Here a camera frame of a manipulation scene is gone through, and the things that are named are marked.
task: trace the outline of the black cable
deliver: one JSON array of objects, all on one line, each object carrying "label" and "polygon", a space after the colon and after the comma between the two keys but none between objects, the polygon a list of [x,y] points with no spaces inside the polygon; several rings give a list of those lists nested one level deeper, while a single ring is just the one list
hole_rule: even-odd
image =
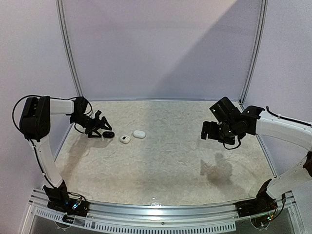
[{"label": "black cable", "polygon": [[37,150],[36,150],[36,147],[35,147],[35,144],[34,142],[32,141],[32,139],[29,139],[29,141],[31,142],[31,144],[33,145],[33,149],[34,149],[34,152],[35,152],[35,156],[36,156],[36,159],[37,159],[37,163],[40,167],[40,170],[41,170],[41,173],[43,174],[44,178],[46,179],[46,181],[48,181],[48,183],[52,186],[52,188],[56,189],[56,187],[48,180],[48,177],[46,176],[46,174],[44,173],[43,171],[43,168],[40,164],[40,161],[39,161],[39,157],[38,157],[38,153],[37,153]]},{"label": "black cable", "polygon": [[12,121],[13,121],[13,124],[14,124],[14,126],[16,127],[16,129],[19,130],[21,133],[22,133],[22,131],[20,130],[20,128],[19,128],[19,127],[17,126],[17,124],[15,123],[14,112],[15,112],[15,109],[16,109],[17,105],[18,105],[22,100],[24,100],[25,98],[30,98],[30,97],[40,98],[40,97],[42,97],[42,96],[39,96],[39,95],[26,95],[26,96],[23,96],[21,99],[19,99],[19,100],[15,103],[15,105],[14,105],[14,107],[13,107],[13,110],[12,110]]},{"label": "black cable", "polygon": [[237,148],[242,144],[242,142],[240,141],[239,138],[237,138],[237,140],[238,140],[238,145],[237,145],[236,147],[234,147],[234,148],[226,148],[225,142],[223,142],[223,147],[224,147],[225,149],[227,149],[227,150],[235,150],[235,149],[237,149]]},{"label": "black cable", "polygon": [[280,118],[280,119],[283,119],[283,120],[287,120],[287,121],[291,121],[291,122],[295,122],[295,123],[300,123],[300,124],[303,124],[303,125],[312,127],[312,124],[309,124],[309,123],[306,123],[306,122],[303,122],[303,121],[300,121],[300,120],[297,120],[297,119],[293,119],[293,118],[287,118],[287,117],[279,116],[279,115],[273,113],[272,111],[270,111],[270,110],[269,110],[269,106],[267,106],[266,108],[267,108],[267,112],[268,112],[270,115],[273,115],[273,116],[275,116],[275,117],[277,117],[277,118]]},{"label": "black cable", "polygon": [[274,217],[272,218],[271,221],[275,220],[275,219],[276,219],[277,217],[279,217],[279,215],[283,212],[284,206],[285,206],[285,202],[286,202],[286,195],[285,195],[285,194],[282,194],[282,203],[283,203],[283,207],[282,207],[281,211],[280,211],[276,216],[274,216]]},{"label": "black cable", "polygon": [[85,201],[87,201],[87,199],[83,196],[83,195],[80,195]]},{"label": "black cable", "polygon": [[74,124],[74,129],[75,129],[77,132],[84,134],[84,132],[82,132],[82,131],[80,131],[80,130],[77,129],[76,123]]},{"label": "black cable", "polygon": [[275,210],[274,210],[273,215],[274,215],[274,216],[276,216],[276,213],[277,213],[277,207],[276,207],[276,206],[274,206],[274,209],[275,209]]},{"label": "black cable", "polygon": [[[15,103],[15,105],[14,105],[14,107],[13,107],[13,110],[12,110],[12,121],[13,121],[13,124],[14,124],[14,126],[16,127],[16,129],[17,129],[20,133],[22,133],[22,134],[23,134],[23,132],[21,131],[21,129],[17,126],[17,124],[16,124],[16,122],[15,122],[14,113],[15,113],[15,109],[16,109],[17,105],[18,105],[22,100],[24,100],[25,98],[30,98],[30,97],[41,98],[42,96],[40,96],[40,95],[33,95],[33,94],[23,96],[22,98],[20,98],[20,99]],[[50,97],[50,99],[58,99],[58,100],[71,100],[71,99],[74,99],[74,98],[77,98],[77,97],[71,97],[71,98],[69,98],[69,99],[63,99],[63,98],[58,98],[58,97]],[[88,104],[89,104],[90,107],[91,107],[91,112],[93,112],[92,105],[91,105],[91,103],[90,103],[89,101],[88,101]],[[48,183],[49,183],[53,188],[56,188],[56,187],[49,181],[48,177],[46,176],[46,174],[45,174],[44,171],[43,171],[43,168],[42,168],[42,165],[40,164],[39,157],[38,157],[38,153],[37,153],[37,150],[36,150],[36,147],[35,147],[34,142],[32,141],[32,139],[27,139],[27,140],[29,140],[29,141],[32,143],[32,145],[33,145],[33,149],[34,149],[34,152],[35,152],[36,160],[37,160],[37,163],[38,163],[38,165],[39,165],[39,167],[40,167],[41,173],[43,174],[44,178],[48,181]]]},{"label": "black cable", "polygon": [[274,217],[272,218],[271,221],[273,221],[273,220],[275,220],[277,217],[279,217],[279,215],[280,215],[280,214],[283,212],[283,210],[284,210],[284,206],[285,206],[285,204],[283,204],[281,211],[280,211],[276,216],[274,216]]}]

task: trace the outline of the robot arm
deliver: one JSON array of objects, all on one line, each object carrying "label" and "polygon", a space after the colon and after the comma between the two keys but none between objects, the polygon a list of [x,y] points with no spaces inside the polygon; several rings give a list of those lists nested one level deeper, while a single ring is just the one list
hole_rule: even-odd
[{"label": "robot arm", "polygon": [[273,199],[312,180],[312,127],[309,126],[310,123],[303,123],[299,120],[293,122],[275,117],[268,111],[262,112],[257,121],[256,134],[275,137],[308,150],[307,156],[268,184],[267,194]]},{"label": "robot arm", "polygon": [[86,216],[89,202],[81,195],[78,199],[70,198],[69,195],[73,195],[73,193],[67,191],[66,184],[59,174],[49,142],[50,116],[68,115],[70,116],[70,123],[81,125],[88,137],[101,137],[98,132],[100,128],[112,130],[112,127],[105,117],[99,117],[101,111],[97,111],[91,116],[85,114],[88,103],[84,97],[77,97],[74,100],[49,96],[29,97],[25,102],[19,122],[19,130],[29,141],[42,175],[52,186],[52,188],[43,187],[49,197],[48,207],[68,215]]},{"label": "robot arm", "polygon": [[256,199],[238,202],[236,205],[240,207],[237,210],[240,216],[269,211],[274,206],[277,207],[276,198],[294,187],[312,180],[311,123],[281,117],[270,112],[268,107],[265,111],[261,107],[249,106],[241,113],[227,97],[214,104],[210,110],[219,123],[205,121],[201,132],[202,139],[206,139],[208,136],[223,145],[234,145],[237,136],[240,145],[240,140],[246,134],[257,134],[288,141],[308,150],[308,154],[293,168],[273,180],[266,181],[260,188]]}]

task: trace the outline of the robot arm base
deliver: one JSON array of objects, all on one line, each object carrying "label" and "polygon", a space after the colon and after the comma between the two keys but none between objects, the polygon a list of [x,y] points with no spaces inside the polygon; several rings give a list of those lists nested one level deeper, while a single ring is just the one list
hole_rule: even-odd
[{"label": "robot arm base", "polygon": [[274,210],[275,207],[277,207],[275,199],[271,198],[266,193],[267,186],[271,180],[272,179],[269,179],[264,182],[256,198],[235,203],[236,211],[238,212],[238,216],[240,218],[268,212]]},{"label": "robot arm base", "polygon": [[52,189],[44,186],[43,189],[49,197],[48,208],[67,213],[67,215],[64,216],[67,220],[63,221],[71,222],[68,215],[87,216],[90,203],[86,200],[82,200],[82,198],[71,198],[69,195],[76,195],[78,197],[79,195],[69,193],[64,180],[58,188]]}]

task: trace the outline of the white wall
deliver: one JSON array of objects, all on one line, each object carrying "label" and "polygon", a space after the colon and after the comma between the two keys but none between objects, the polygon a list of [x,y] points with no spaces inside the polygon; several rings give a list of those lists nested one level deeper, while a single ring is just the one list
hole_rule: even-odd
[{"label": "white wall", "polygon": [[64,1],[90,99],[239,99],[261,0]]},{"label": "white wall", "polygon": [[[42,178],[27,141],[11,121],[13,105],[27,94],[76,96],[54,0],[0,2],[0,75],[0,233],[17,234],[31,192]],[[52,125],[55,153],[69,127],[68,117],[54,117]]]},{"label": "white wall", "polygon": [[[270,0],[245,106],[312,122],[312,2]],[[298,146],[264,137],[279,174],[306,155]],[[312,233],[312,183],[294,189],[306,232]]]}]

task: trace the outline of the white carpet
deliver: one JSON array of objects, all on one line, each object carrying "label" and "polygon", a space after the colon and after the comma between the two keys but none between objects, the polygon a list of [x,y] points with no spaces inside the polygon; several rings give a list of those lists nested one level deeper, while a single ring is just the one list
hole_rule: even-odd
[{"label": "white carpet", "polygon": [[[255,196],[273,177],[256,137],[246,136],[232,151],[200,139],[202,122],[215,121],[209,110],[214,103],[93,102],[116,136],[92,139],[71,129],[57,158],[68,190],[90,200],[139,205],[198,205]],[[134,138],[134,130],[145,131],[146,138]],[[131,136],[129,144],[119,141],[122,134]]]}]

